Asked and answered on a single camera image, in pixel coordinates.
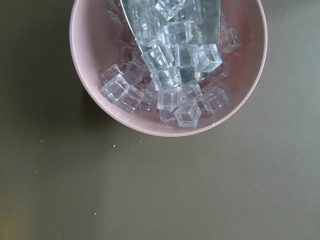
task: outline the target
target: clear acrylic ice cube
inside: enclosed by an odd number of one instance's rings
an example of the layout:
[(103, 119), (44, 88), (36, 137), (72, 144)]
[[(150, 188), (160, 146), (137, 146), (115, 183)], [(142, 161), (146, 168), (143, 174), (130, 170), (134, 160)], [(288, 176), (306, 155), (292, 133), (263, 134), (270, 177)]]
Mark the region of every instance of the clear acrylic ice cube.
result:
[(182, 87), (182, 99), (194, 99), (202, 96), (202, 91), (199, 84), (185, 85)]
[(168, 22), (162, 31), (168, 45), (187, 44), (192, 38), (190, 20)]
[(131, 45), (123, 45), (120, 48), (120, 62), (128, 63), (132, 60), (133, 51), (136, 50), (137, 47)]
[(195, 67), (198, 65), (198, 45), (177, 44), (174, 47), (175, 65), (180, 68)]
[(145, 64), (151, 73), (167, 69), (175, 60), (170, 48), (166, 44), (160, 44), (142, 54)]
[(151, 73), (150, 76), (157, 91), (181, 85), (180, 72), (176, 66)]
[(171, 125), (177, 121), (173, 111), (159, 110), (159, 115), (165, 125)]
[(127, 94), (129, 88), (130, 84), (121, 74), (117, 74), (104, 85), (101, 94), (111, 103), (115, 104)]
[(111, 67), (105, 70), (102, 74), (100, 74), (98, 78), (103, 85), (106, 85), (107, 82), (113, 79), (117, 74), (123, 75), (118, 65), (113, 64)]
[(194, 66), (179, 69), (181, 84), (195, 84), (200, 81), (200, 72)]
[(132, 114), (141, 104), (144, 93), (134, 86), (130, 86), (127, 93), (116, 103), (116, 105)]
[(241, 46), (236, 28), (225, 28), (219, 34), (219, 50), (229, 54)]
[(230, 102), (226, 92), (216, 85), (211, 87), (199, 99), (203, 102), (205, 108), (215, 116)]
[(184, 100), (174, 111), (175, 119), (180, 127), (195, 128), (201, 116), (201, 110), (196, 98)]
[(158, 0), (155, 8), (169, 21), (184, 7), (186, 0)]
[(137, 66), (139, 66), (142, 69), (147, 69), (147, 65), (145, 63), (145, 61), (143, 60), (142, 56), (141, 56), (141, 51), (140, 49), (135, 49), (132, 51), (132, 62), (134, 62)]
[(157, 92), (157, 97), (157, 108), (172, 112), (182, 101), (182, 89), (181, 87), (163, 89)]
[(130, 62), (123, 73), (124, 78), (131, 85), (140, 83), (145, 76), (146, 69), (137, 66), (134, 62)]
[(133, 32), (136, 42), (142, 46), (152, 47), (163, 41), (157, 22), (149, 12), (133, 22)]
[(215, 43), (203, 44), (198, 50), (197, 70), (202, 73), (211, 73), (222, 64), (217, 45)]
[(187, 0), (180, 12), (174, 16), (175, 21), (190, 20), (197, 26), (202, 25), (204, 20), (201, 12), (201, 0)]

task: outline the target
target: table surface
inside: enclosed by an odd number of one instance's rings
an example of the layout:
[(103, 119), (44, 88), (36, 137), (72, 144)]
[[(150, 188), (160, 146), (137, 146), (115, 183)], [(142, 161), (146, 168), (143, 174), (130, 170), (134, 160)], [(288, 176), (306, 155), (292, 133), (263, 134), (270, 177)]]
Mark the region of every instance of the table surface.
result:
[(320, 239), (320, 1), (262, 4), (268, 54), (248, 101), (161, 138), (85, 92), (72, 0), (0, 1), (0, 239)]

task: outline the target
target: bowl rim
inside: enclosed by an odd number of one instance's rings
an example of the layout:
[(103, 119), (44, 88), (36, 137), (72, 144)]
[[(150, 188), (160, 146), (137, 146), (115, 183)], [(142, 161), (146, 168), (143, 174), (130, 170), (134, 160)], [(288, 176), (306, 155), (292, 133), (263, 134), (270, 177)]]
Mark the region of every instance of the bowl rim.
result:
[(258, 74), (256, 76), (256, 79), (254, 80), (250, 90), (248, 91), (248, 93), (246, 94), (246, 96), (242, 99), (242, 101), (231, 111), (229, 112), (225, 117), (221, 118), (220, 120), (216, 121), (213, 124), (210, 124), (208, 126), (199, 128), (199, 129), (195, 129), (192, 131), (187, 131), (187, 132), (177, 132), (177, 133), (164, 133), (164, 132), (158, 132), (158, 131), (151, 131), (151, 130), (146, 130), (143, 129), (141, 127), (137, 127), (134, 124), (129, 124), (126, 121), (123, 121), (121, 118), (117, 117), (116, 115), (112, 114), (110, 111), (108, 111), (99, 101), (98, 99), (92, 94), (92, 92), (90, 91), (90, 89), (88, 88), (83, 76), (81, 75), (81, 71), (79, 69), (78, 66), (78, 62), (77, 62), (77, 58), (76, 58), (76, 54), (75, 54), (75, 49), (74, 49), (74, 24), (75, 24), (75, 15), (76, 15), (76, 10), (77, 10), (77, 6), (79, 4), (79, 2), (82, 0), (75, 0), (73, 7), (72, 7), (72, 12), (71, 12), (71, 16), (70, 16), (70, 23), (69, 23), (69, 44), (70, 44), (70, 52), (71, 52), (71, 56), (72, 56), (72, 61), (75, 67), (75, 70), (77, 72), (78, 77), (80, 78), (82, 85), (84, 86), (85, 90), (88, 92), (88, 94), (91, 96), (91, 98), (95, 101), (96, 104), (99, 105), (99, 107), (105, 111), (109, 116), (111, 116), (113, 119), (115, 119), (116, 121), (120, 122), (121, 124), (134, 129), (136, 131), (139, 131), (141, 133), (145, 133), (148, 135), (153, 135), (153, 136), (158, 136), (158, 137), (185, 137), (185, 136), (190, 136), (190, 135), (194, 135), (194, 134), (198, 134), (198, 133), (202, 133), (204, 131), (207, 131), (211, 128), (214, 128), (216, 126), (218, 126), (219, 124), (223, 123), (224, 121), (226, 121), (228, 118), (230, 118), (236, 111), (238, 111), (241, 106), (248, 100), (248, 98), (250, 97), (250, 95), (252, 94), (253, 90), (255, 89), (256, 85), (258, 84), (258, 81), (261, 77), (262, 71), (264, 69), (264, 65), (266, 62), (266, 57), (267, 57), (267, 49), (268, 49), (268, 29), (267, 29), (267, 21), (266, 21), (266, 15), (261, 3), (261, 0), (255, 0), (258, 4), (259, 7), (259, 11), (262, 17), (262, 23), (263, 23), (263, 33), (264, 33), (264, 38), (263, 38), (263, 55), (262, 55), (262, 61), (260, 64), (260, 68), (258, 71)]

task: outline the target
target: pink bowl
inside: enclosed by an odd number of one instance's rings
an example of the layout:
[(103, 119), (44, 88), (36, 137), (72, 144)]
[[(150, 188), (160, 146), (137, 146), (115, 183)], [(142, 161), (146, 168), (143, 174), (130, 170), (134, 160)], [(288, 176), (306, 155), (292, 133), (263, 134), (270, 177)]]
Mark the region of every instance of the pink bowl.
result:
[(228, 10), (228, 26), (238, 29), (242, 46), (226, 57), (231, 76), (224, 82), (232, 89), (230, 105), (218, 116), (202, 116), (197, 128), (164, 125), (158, 113), (129, 114), (100, 93), (98, 75), (119, 59), (115, 42), (117, 25), (106, 11), (105, 0), (76, 0), (70, 20), (70, 47), (76, 71), (93, 100), (111, 117), (129, 128), (163, 137), (180, 137), (211, 129), (233, 115), (254, 90), (266, 59), (267, 24), (260, 0), (221, 0)]

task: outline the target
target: ice cube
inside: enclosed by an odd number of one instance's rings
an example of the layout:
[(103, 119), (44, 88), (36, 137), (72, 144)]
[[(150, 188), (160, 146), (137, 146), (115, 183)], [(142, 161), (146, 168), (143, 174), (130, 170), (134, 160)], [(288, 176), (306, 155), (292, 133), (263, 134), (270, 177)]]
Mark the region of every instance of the ice cube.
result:
[(203, 44), (198, 50), (199, 65), (197, 70), (202, 73), (211, 73), (222, 64), (217, 45), (214, 43)]
[(182, 87), (182, 99), (194, 99), (200, 97), (202, 91), (199, 84), (185, 85)]
[(151, 73), (154, 88), (159, 91), (166, 88), (174, 88), (181, 85), (180, 72), (176, 66)]
[(126, 67), (123, 76), (129, 84), (136, 85), (143, 80), (145, 72), (146, 69), (137, 66), (134, 62), (130, 62)]
[(123, 75), (122, 71), (120, 71), (117, 64), (113, 64), (107, 70), (105, 70), (102, 74), (98, 76), (99, 80), (103, 85), (106, 85), (108, 81), (113, 79), (117, 74)]
[(133, 22), (133, 32), (139, 45), (152, 47), (163, 41), (157, 22), (149, 12)]
[(127, 94), (129, 88), (130, 84), (119, 73), (104, 85), (101, 94), (114, 104)]
[(194, 66), (179, 69), (181, 84), (195, 84), (200, 81), (200, 72)]
[(174, 21), (163, 26), (164, 41), (168, 45), (187, 44), (192, 38), (191, 21)]
[(167, 69), (172, 66), (175, 60), (170, 48), (165, 44), (160, 44), (142, 54), (145, 64), (148, 66), (151, 73)]
[(195, 128), (201, 116), (201, 110), (198, 106), (197, 99), (184, 100), (174, 111), (175, 119), (180, 127)]
[(202, 25), (204, 20), (201, 12), (201, 0), (187, 0), (180, 12), (174, 16), (175, 21), (190, 20), (197, 26)]
[(130, 86), (127, 93), (116, 103), (116, 105), (132, 114), (134, 110), (139, 108), (144, 93), (134, 86)]
[(199, 99), (203, 102), (205, 108), (215, 116), (230, 102), (226, 92), (216, 85)]
[(225, 28), (219, 34), (219, 50), (229, 54), (241, 46), (236, 28)]
[(177, 44), (174, 47), (175, 65), (180, 68), (198, 65), (198, 45)]
[(172, 19), (184, 7), (186, 0), (158, 0), (155, 8), (162, 14), (165, 20)]
[(159, 110), (160, 119), (165, 125), (174, 124), (177, 120), (173, 111)]
[(181, 87), (163, 89), (157, 92), (159, 110), (172, 112), (182, 101)]
[(128, 63), (132, 60), (133, 51), (136, 50), (137, 47), (124, 45), (120, 48), (120, 62)]

